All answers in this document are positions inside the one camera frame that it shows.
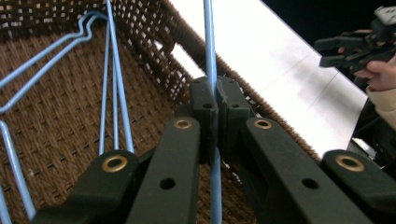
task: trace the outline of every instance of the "blue wire frame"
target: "blue wire frame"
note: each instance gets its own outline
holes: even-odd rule
[[[61,39],[57,40],[41,52],[39,52],[35,57],[30,59],[28,62],[24,63],[22,66],[17,68],[15,71],[10,73],[7,77],[0,80],[0,90],[3,89],[9,82],[21,75],[26,69],[35,64],[38,60],[43,58],[45,55],[58,48],[62,43],[74,39],[69,45],[62,49],[58,54],[55,55],[47,64],[45,64],[27,83],[13,96],[11,99],[2,107],[0,107],[0,114],[5,114],[11,109],[36,83],[42,78],[46,72],[55,65],[65,54],[67,54],[71,49],[73,49],[77,44],[86,42],[92,39],[91,25],[96,20],[107,21],[106,28],[106,43],[105,43],[105,61],[104,61],[104,84],[103,84],[103,98],[102,98],[102,109],[100,118],[100,131],[99,131],[99,154],[104,153],[105,147],[105,123],[106,123],[106,95],[107,95],[107,77],[108,77],[108,61],[109,61],[109,40],[111,40],[111,46],[113,48],[113,119],[114,119],[114,148],[119,148],[119,135],[118,135],[118,95],[120,96],[120,108],[123,120],[123,126],[125,131],[125,141],[127,150],[134,152],[134,145],[131,135],[130,122],[128,118],[126,99],[123,88],[122,74],[120,70],[120,56],[118,53],[117,40],[115,35],[115,25],[111,13],[111,5],[107,1],[107,12],[108,16],[96,12],[90,11],[83,15],[78,21],[79,32],[74,34],[65,35]],[[84,35],[83,22],[90,18],[85,26],[88,35]],[[0,120],[0,129],[4,139],[4,143],[7,150],[7,155],[10,160],[11,169],[15,176],[17,186],[25,206],[27,216],[29,220],[35,216],[35,207],[33,205],[29,190],[23,178],[23,173],[19,164],[18,156],[11,139],[11,134],[9,132],[8,126],[5,122]],[[10,216],[7,210],[7,203],[3,195],[3,190],[0,187],[0,219],[4,224],[11,223]]]
[[[216,67],[215,35],[213,25],[213,8],[211,0],[204,0],[205,10],[205,46],[206,46],[206,73],[212,95],[216,98],[216,84],[218,71]],[[221,158],[219,149],[215,149],[215,161],[210,169],[210,222],[220,224],[222,221],[221,205]]]

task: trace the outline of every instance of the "white surface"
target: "white surface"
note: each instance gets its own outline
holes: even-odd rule
[[[171,0],[205,36],[203,1]],[[217,53],[320,155],[345,149],[366,95],[333,68],[260,0],[214,0]],[[181,48],[175,56],[193,76],[203,73]]]

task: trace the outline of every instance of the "dark background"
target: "dark background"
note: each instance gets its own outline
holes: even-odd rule
[[[311,46],[320,38],[369,29],[374,11],[396,0],[262,0]]]

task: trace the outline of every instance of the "hole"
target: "hole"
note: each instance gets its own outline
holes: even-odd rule
[[[319,184],[317,183],[317,181],[315,181],[311,178],[303,179],[302,183],[304,186],[306,186],[309,189],[318,189],[319,188]]]
[[[342,159],[342,162],[344,164],[348,165],[348,166],[351,166],[351,167],[357,167],[358,166],[358,164],[355,161],[353,161],[351,159],[348,159],[348,158]]]
[[[258,119],[254,122],[254,126],[260,129],[270,129],[272,127],[272,124],[269,121]]]
[[[172,189],[175,185],[175,180],[172,178],[165,178],[160,182],[161,189]]]
[[[108,165],[108,167],[110,167],[110,168],[114,168],[114,167],[120,165],[121,163],[122,163],[122,160],[120,160],[120,159],[115,159],[115,160],[109,161],[107,165]]]
[[[190,128],[191,125],[192,125],[191,121],[184,119],[178,120],[175,123],[175,126],[179,129],[188,129]]]

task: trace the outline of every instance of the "blue metal wire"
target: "blue metal wire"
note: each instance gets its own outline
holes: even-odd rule
[[[206,49],[206,73],[210,90],[216,98],[216,84],[217,84],[217,67],[216,67],[216,51],[215,51],[215,35],[213,25],[213,9],[212,1],[204,0],[205,9],[205,49]],[[222,221],[222,205],[221,205],[221,159],[219,149],[215,149],[215,161],[210,170],[210,202],[211,202],[211,216],[210,222],[212,224],[220,224]]]
[[[106,9],[107,9],[107,16],[108,21],[110,23],[110,34],[111,34],[111,44],[113,47],[113,57],[115,59],[116,71],[117,71],[117,85],[118,85],[118,92],[120,97],[120,107],[121,107],[121,115],[122,115],[122,122],[123,128],[125,132],[125,140],[126,140],[126,149],[130,152],[134,152],[134,143],[132,141],[132,132],[131,132],[131,124],[129,123],[129,116],[128,116],[128,108],[126,104],[125,98],[125,90],[123,87],[122,82],[122,72],[120,66],[120,55],[119,55],[119,48],[117,44],[117,36],[116,36],[116,27],[113,19],[113,13],[111,9],[110,0],[106,0]]]
[[[110,40],[110,26],[107,24],[106,43],[105,43],[105,62],[103,68],[102,109],[101,109],[100,131],[99,131],[99,155],[102,155],[105,152],[108,53],[109,53],[109,42],[110,42],[109,40]]]
[[[117,71],[114,60],[113,60],[113,128],[114,128],[114,149],[120,149],[119,109],[118,109],[118,97],[117,97]]]
[[[95,13],[87,22],[87,36],[80,37],[75,39],[72,43],[67,45],[64,49],[62,49],[58,54],[55,55],[48,63],[46,63],[26,84],[2,107],[0,107],[0,114],[5,114],[12,106],[14,106],[25,94],[28,92],[36,83],[37,81],[42,78],[45,73],[50,70],[50,68],[56,64],[62,57],[69,52],[72,48],[74,48],[77,44],[86,42],[92,39],[92,30],[91,25],[92,23],[97,20],[102,19],[106,20],[107,16],[101,13]]]
[[[6,199],[4,198],[3,189],[0,187],[0,220],[3,224],[11,224],[11,218],[7,210]]]
[[[29,220],[32,220],[32,218],[35,216],[35,206],[33,205],[32,198],[30,197],[29,190],[26,186],[26,182],[24,181],[20,162],[18,161],[18,155],[15,151],[15,147],[12,142],[8,126],[2,120],[0,120],[0,129],[3,135],[4,144],[6,145],[9,163],[11,164],[11,169],[14,173],[18,190],[20,191],[20,195],[23,201],[23,205],[25,206]]]
[[[50,52],[52,52],[54,49],[58,48],[59,46],[62,45],[62,43],[66,42],[67,40],[70,40],[72,38],[78,38],[78,37],[82,37],[84,34],[84,27],[83,27],[83,22],[89,18],[91,15],[96,14],[97,12],[95,11],[90,11],[87,12],[87,14],[85,14],[84,16],[82,16],[79,20],[78,20],[78,28],[79,28],[79,32],[78,33],[74,33],[74,34],[69,34],[69,35],[65,35],[64,37],[62,37],[61,39],[57,40],[56,42],[54,42],[53,44],[49,45],[48,47],[46,47],[45,49],[43,49],[41,52],[37,53],[36,56],[34,56],[33,58],[31,58],[29,61],[27,61],[26,63],[24,63],[23,65],[21,65],[19,68],[15,69],[12,73],[10,73],[8,76],[6,76],[5,78],[3,78],[2,80],[0,80],[0,89],[2,89],[3,87],[5,87],[10,81],[12,81],[14,78],[18,77],[21,73],[23,73],[24,71],[26,71],[26,69],[28,69],[29,67],[31,67],[34,63],[36,63],[38,60],[42,59],[44,56],[46,56],[47,54],[49,54]]]

